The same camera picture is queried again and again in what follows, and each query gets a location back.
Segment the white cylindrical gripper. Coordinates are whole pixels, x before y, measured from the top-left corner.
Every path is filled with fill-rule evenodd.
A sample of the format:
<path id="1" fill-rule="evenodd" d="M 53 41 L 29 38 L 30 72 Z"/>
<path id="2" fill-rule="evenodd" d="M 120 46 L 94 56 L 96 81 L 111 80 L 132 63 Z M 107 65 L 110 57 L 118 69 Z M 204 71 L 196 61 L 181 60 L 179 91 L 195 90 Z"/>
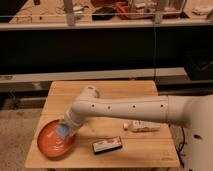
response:
<path id="1" fill-rule="evenodd" d="M 64 117 L 59 120 L 59 123 L 66 124 L 69 127 L 69 132 L 75 134 L 84 124 L 84 118 L 72 111 L 66 111 Z"/>

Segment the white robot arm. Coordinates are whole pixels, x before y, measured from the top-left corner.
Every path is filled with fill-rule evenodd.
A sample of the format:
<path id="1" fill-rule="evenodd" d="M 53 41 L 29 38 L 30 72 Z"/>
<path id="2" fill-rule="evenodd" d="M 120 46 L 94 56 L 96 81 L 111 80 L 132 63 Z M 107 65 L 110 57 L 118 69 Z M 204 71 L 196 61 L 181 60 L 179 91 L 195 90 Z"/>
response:
<path id="1" fill-rule="evenodd" d="M 86 86 L 65 112 L 62 123 L 73 135 L 88 117 L 186 127 L 189 129 L 189 156 L 184 171 L 213 171 L 213 95 L 102 99 L 96 87 Z"/>

